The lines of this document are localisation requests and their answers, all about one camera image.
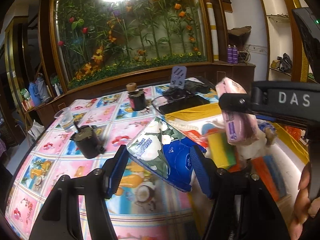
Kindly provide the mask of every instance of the human hand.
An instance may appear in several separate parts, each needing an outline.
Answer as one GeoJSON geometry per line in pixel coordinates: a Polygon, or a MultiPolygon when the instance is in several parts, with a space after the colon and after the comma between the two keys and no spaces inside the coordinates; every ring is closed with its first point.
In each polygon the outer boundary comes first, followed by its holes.
{"type": "Polygon", "coordinates": [[[312,203],[309,200],[308,185],[310,183],[310,163],[302,171],[297,198],[293,208],[293,219],[289,227],[291,240],[298,240],[302,233],[302,225],[309,215],[315,217],[320,208],[320,198],[312,203]]]}

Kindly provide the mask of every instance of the screw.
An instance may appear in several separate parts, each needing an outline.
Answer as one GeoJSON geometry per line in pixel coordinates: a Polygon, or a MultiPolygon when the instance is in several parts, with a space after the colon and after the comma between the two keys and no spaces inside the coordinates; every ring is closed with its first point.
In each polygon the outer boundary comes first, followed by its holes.
{"type": "Polygon", "coordinates": [[[95,175],[99,175],[99,174],[101,174],[101,172],[102,172],[102,169],[99,169],[99,168],[93,170],[93,174],[95,174],[95,175]]]}
{"type": "Polygon", "coordinates": [[[259,179],[260,179],[260,177],[259,177],[258,174],[252,174],[252,175],[251,175],[251,178],[252,178],[253,180],[259,180],[259,179]]]}
{"type": "Polygon", "coordinates": [[[65,181],[65,180],[67,180],[67,178],[68,178],[68,175],[62,175],[60,179],[61,179],[61,181],[65,181]]]}
{"type": "Polygon", "coordinates": [[[223,175],[225,174],[227,171],[224,169],[224,168],[219,168],[217,169],[217,173],[220,174],[220,175],[223,175]]]}

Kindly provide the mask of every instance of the glass panel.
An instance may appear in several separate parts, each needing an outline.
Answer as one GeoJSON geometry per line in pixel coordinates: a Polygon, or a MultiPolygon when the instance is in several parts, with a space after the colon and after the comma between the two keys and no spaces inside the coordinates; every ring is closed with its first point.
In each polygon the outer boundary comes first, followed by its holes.
{"type": "Polygon", "coordinates": [[[206,61],[197,0],[56,0],[70,89],[156,66],[206,61]]]}

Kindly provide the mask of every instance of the white floral tissue pack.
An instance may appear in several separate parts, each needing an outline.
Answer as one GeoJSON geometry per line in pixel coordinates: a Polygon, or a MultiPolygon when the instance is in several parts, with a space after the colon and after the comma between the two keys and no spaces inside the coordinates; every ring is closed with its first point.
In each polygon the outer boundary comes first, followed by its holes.
{"type": "Polygon", "coordinates": [[[191,190],[190,147],[198,145],[159,117],[150,123],[127,145],[130,158],[160,176],[175,188],[191,190]]]}

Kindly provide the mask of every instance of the table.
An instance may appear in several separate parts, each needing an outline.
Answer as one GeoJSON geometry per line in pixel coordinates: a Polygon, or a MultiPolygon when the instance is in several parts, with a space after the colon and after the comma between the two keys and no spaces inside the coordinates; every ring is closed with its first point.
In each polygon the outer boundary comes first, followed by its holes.
{"type": "MultiPolygon", "coordinates": [[[[168,84],[145,87],[146,99],[156,98],[168,88],[168,84]]],[[[199,95],[211,103],[218,101],[214,90],[199,95]]],[[[72,132],[64,132],[59,120],[49,126],[17,172],[7,201],[5,218],[22,239],[29,238],[44,201],[61,175],[75,178],[102,167],[121,144],[127,144],[154,116],[163,118],[152,106],[148,110],[132,111],[126,91],[92,100],[78,99],[70,107],[79,126],[97,126],[96,133],[104,141],[105,153],[86,159],[74,141],[69,140],[72,132]]],[[[124,191],[106,200],[119,239],[199,239],[187,193],[166,184],[131,160],[120,185],[124,191]],[[140,194],[149,197],[141,201],[140,194]]],[[[84,240],[90,240],[84,196],[79,196],[79,208],[84,240]]]]}

